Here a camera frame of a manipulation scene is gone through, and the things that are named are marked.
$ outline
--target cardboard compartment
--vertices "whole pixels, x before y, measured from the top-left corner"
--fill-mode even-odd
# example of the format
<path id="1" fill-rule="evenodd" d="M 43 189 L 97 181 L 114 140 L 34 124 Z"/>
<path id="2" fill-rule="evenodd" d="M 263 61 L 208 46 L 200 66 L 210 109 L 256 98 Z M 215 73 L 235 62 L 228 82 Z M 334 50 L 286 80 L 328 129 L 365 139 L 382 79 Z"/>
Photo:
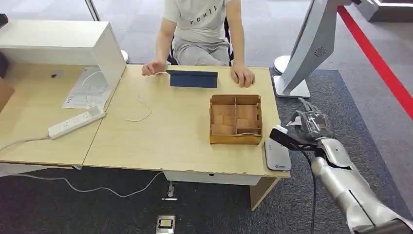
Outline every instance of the cardboard compartment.
<path id="1" fill-rule="evenodd" d="M 261 142 L 259 95 L 213 95 L 209 114 L 210 144 L 258 145 Z"/>
<path id="2" fill-rule="evenodd" d="M 0 78 L 0 112 L 6 106 L 13 93 L 14 89 L 7 85 L 2 78 Z"/>

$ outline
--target person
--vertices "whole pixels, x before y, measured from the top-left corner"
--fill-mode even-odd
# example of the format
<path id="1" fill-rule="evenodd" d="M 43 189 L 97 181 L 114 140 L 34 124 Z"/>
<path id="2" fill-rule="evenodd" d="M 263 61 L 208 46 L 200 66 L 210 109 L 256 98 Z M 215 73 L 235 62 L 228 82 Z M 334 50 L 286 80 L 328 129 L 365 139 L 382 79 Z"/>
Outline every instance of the person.
<path id="1" fill-rule="evenodd" d="M 164 0 L 164 15 L 156 39 L 156 59 L 142 67 L 150 76 L 166 70 L 169 47 L 179 65 L 229 65 L 229 42 L 224 20 L 228 20 L 234 62 L 231 77 L 241 87 L 255 82 L 255 75 L 244 63 L 244 28 L 241 0 Z"/>

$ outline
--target dark blue tablet case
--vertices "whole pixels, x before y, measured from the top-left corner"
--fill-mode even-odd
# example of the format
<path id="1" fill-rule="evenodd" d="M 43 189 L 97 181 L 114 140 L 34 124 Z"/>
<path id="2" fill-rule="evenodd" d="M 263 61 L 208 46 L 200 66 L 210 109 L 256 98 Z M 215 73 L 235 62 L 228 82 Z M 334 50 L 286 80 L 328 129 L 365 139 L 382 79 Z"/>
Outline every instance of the dark blue tablet case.
<path id="1" fill-rule="evenodd" d="M 171 86 L 216 88 L 218 83 L 218 72 L 168 70 L 167 73 L 170 74 Z"/>

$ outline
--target person's torso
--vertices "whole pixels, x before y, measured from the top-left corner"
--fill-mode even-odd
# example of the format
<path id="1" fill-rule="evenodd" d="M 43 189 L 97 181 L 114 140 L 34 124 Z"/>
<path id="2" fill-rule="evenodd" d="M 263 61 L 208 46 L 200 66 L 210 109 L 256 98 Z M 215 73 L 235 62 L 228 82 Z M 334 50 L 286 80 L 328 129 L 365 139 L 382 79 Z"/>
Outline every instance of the person's torso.
<path id="1" fill-rule="evenodd" d="M 191 42 L 225 39 L 224 0 L 175 0 L 181 14 L 175 36 Z"/>

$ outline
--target electrical socket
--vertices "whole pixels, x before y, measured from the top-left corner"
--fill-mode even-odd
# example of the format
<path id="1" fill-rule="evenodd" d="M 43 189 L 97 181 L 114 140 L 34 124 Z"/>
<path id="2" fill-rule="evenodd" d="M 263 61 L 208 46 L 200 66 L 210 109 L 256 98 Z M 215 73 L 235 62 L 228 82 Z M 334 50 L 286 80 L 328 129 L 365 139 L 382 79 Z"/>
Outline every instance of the electrical socket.
<path id="1" fill-rule="evenodd" d="M 94 106 L 88 109 L 86 112 L 83 112 L 80 115 L 77 115 L 73 118 L 70 118 L 66 121 L 58 123 L 49 128 L 49 136 L 51 139 L 56 139 L 65 134 L 73 132 L 83 126 L 91 124 L 96 120 L 102 119 L 106 116 L 106 111 L 103 107 Z"/>

